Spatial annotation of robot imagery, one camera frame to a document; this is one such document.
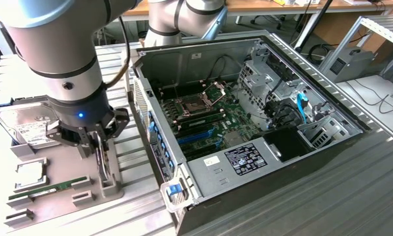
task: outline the warning label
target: warning label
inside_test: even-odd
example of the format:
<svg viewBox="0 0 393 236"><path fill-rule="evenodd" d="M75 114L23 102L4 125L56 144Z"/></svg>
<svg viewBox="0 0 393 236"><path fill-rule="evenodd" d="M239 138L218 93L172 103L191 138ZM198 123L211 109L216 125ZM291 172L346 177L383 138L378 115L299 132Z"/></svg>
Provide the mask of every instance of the warning label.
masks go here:
<svg viewBox="0 0 393 236"><path fill-rule="evenodd" d="M16 125L16 129L27 143L31 145L46 144L54 142L46 136L47 123L50 121L39 121L28 124Z"/></svg>
<svg viewBox="0 0 393 236"><path fill-rule="evenodd" d="M254 144L247 144L246 146L227 151L224 154L240 176L267 166L267 162Z"/></svg>

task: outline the screw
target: screw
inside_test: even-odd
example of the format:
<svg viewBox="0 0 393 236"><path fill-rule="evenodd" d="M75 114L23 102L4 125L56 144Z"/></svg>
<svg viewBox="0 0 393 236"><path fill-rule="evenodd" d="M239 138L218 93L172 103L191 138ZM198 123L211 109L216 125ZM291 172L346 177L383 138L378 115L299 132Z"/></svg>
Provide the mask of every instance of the screw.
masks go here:
<svg viewBox="0 0 393 236"><path fill-rule="evenodd" d="M75 85L74 85L74 83L71 83L71 82L66 82L66 83L63 84L63 88L67 89L67 90L72 90L74 87L75 87Z"/></svg>

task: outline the handle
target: handle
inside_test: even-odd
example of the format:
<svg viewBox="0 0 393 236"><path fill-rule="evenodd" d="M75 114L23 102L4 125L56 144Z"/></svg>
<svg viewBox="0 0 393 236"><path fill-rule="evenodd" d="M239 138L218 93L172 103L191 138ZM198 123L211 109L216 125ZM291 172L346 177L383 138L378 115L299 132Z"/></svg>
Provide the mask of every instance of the handle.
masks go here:
<svg viewBox="0 0 393 236"><path fill-rule="evenodd" d="M178 177L160 185L160 192L162 192L162 197L164 200L166 208L171 213L178 212L184 207L188 207L190 205L192 205L195 203L191 196L188 196L188 199L184 200L182 203L179 203L179 204L172 203L167 190L168 190L170 186L176 185L176 184L180 184L180 186L184 190L184 186L183 186L180 179Z"/></svg>
<svg viewBox="0 0 393 236"><path fill-rule="evenodd" d="M352 56L355 53L359 53L359 52L362 52L362 49L355 49L355 50L352 50L352 51L350 52L350 56Z"/></svg>

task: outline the blue pcie slot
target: blue pcie slot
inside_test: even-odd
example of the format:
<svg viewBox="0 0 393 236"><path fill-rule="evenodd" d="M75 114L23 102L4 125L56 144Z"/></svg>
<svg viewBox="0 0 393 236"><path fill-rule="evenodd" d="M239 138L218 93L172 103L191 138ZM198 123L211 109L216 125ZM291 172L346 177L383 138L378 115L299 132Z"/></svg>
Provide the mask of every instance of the blue pcie slot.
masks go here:
<svg viewBox="0 0 393 236"><path fill-rule="evenodd" d="M178 143L179 144L187 144L187 143L195 142L195 141L202 140L202 139L208 139L212 136L214 131L215 131L215 128L212 128L211 130L204 131L204 132L202 132L199 134L187 136L183 139L179 139Z"/></svg>

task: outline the hard drive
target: hard drive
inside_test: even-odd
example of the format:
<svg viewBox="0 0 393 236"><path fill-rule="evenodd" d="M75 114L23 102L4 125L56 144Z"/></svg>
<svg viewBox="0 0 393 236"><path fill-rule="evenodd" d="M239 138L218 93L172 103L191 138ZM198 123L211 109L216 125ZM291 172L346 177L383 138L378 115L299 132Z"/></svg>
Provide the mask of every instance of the hard drive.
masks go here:
<svg viewBox="0 0 393 236"><path fill-rule="evenodd" d="M15 101L14 105L0 107L0 124L15 143L30 144L34 149L60 144L46 136L47 124L56 120L58 116L46 97Z"/></svg>

